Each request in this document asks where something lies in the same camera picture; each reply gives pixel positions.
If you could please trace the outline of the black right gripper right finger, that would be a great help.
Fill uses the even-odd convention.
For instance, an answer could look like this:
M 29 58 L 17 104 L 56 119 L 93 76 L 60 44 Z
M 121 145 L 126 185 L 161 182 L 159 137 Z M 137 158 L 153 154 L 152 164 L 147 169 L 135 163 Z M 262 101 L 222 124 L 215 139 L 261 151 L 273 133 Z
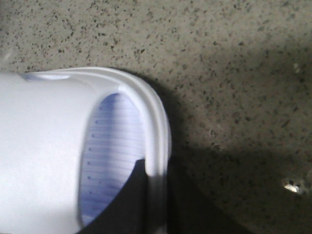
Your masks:
M 172 157 L 167 174 L 167 230 L 170 234 L 245 234 L 246 228 L 215 206 Z

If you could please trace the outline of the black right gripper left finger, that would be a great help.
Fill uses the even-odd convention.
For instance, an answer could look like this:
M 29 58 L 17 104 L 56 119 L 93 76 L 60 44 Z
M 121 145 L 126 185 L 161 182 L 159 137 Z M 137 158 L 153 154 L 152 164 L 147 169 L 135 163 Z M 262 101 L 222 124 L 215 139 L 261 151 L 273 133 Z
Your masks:
M 145 160 L 138 160 L 116 198 L 82 232 L 84 234 L 145 233 L 147 181 Z

